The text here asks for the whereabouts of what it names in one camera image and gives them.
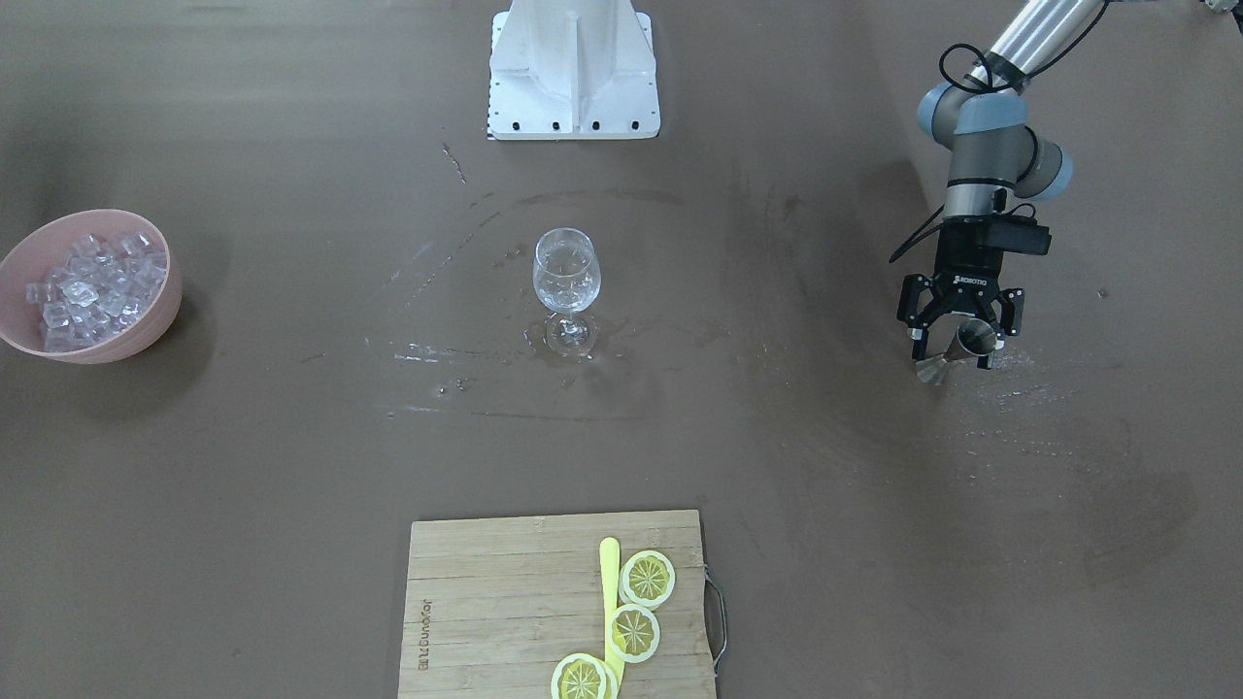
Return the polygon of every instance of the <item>table surface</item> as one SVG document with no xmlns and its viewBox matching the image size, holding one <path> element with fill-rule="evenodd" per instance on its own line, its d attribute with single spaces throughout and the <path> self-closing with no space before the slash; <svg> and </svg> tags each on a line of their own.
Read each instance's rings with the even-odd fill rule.
<svg viewBox="0 0 1243 699">
<path fill-rule="evenodd" d="M 185 277 L 129 361 L 0 348 L 0 695 L 389 699 L 413 521 L 687 507 L 722 699 L 1243 694 L 1243 39 L 1115 4 L 1033 85 L 1076 180 L 933 389 L 914 111 L 1019 2 L 917 5 L 641 2 L 628 143 L 485 139 L 503 1 L 0 5 L 0 248 L 119 208 Z M 559 225 L 589 362 L 527 332 Z"/>
</svg>

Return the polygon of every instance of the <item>robotic arm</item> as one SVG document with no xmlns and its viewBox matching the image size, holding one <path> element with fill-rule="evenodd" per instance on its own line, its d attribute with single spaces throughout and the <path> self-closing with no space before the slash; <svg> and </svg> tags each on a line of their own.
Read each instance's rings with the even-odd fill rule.
<svg viewBox="0 0 1243 699">
<path fill-rule="evenodd" d="M 932 276 L 907 275 L 897 303 L 897 320 L 910 331 L 911 358 L 922 381 L 940 383 L 952 361 L 975 358 L 978 368 L 992 368 L 993 352 L 1022 331 L 1025 295 L 1018 287 L 1002 289 L 1002 260 L 1006 252 L 1045 255 L 1052 236 L 1035 220 L 1034 206 L 1032 215 L 1021 215 L 1027 204 L 1016 200 L 1052 199 L 1074 173 L 1070 155 L 1028 126 L 1022 95 L 1032 78 L 1096 26 L 1110 2 L 1119 1 L 1135 0 L 1029 0 L 987 52 L 956 44 L 942 53 L 945 82 L 924 97 L 919 121 L 951 152 L 945 205 L 889 260 L 940 233 Z M 1239 0 L 1204 2 L 1219 14 L 1233 10 L 1239 16 L 1243 10 Z M 961 81 L 945 70 L 945 57 L 958 49 L 977 57 Z M 937 215 L 941 223 L 930 229 Z M 930 359 L 929 328 L 945 315 L 966 320 L 950 350 Z"/>
</svg>

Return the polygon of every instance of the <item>silver metal tube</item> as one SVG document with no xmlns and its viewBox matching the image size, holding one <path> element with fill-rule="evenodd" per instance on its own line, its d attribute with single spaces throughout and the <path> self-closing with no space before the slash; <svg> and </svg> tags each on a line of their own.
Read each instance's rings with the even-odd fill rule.
<svg viewBox="0 0 1243 699">
<path fill-rule="evenodd" d="M 1030 0 L 993 44 L 992 52 L 1030 75 L 1058 55 L 1105 0 Z M 987 81 L 982 67 L 971 73 Z"/>
</svg>

